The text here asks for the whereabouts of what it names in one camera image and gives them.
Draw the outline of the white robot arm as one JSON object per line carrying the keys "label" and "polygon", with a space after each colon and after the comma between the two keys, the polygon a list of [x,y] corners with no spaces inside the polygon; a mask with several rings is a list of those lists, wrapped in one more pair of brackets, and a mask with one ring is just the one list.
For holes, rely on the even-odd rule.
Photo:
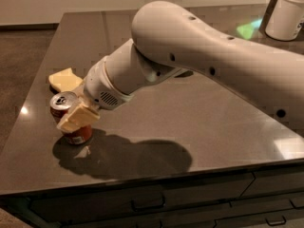
{"label": "white robot arm", "polygon": [[304,56],[231,37],[163,1],[136,13],[132,37],[87,73],[78,100],[58,123],[70,133],[152,86],[191,70],[227,87],[267,115],[304,132]]}

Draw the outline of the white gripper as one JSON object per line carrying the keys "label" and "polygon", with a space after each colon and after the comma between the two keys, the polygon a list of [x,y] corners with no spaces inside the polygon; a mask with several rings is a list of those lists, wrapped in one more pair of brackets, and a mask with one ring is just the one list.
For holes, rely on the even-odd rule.
{"label": "white gripper", "polygon": [[[113,110],[129,102],[133,96],[122,93],[110,81],[106,71],[105,56],[96,63],[85,76],[84,94],[99,108]],[[76,102],[57,123],[57,128],[65,133],[72,133],[100,119],[100,114],[85,105]]]}

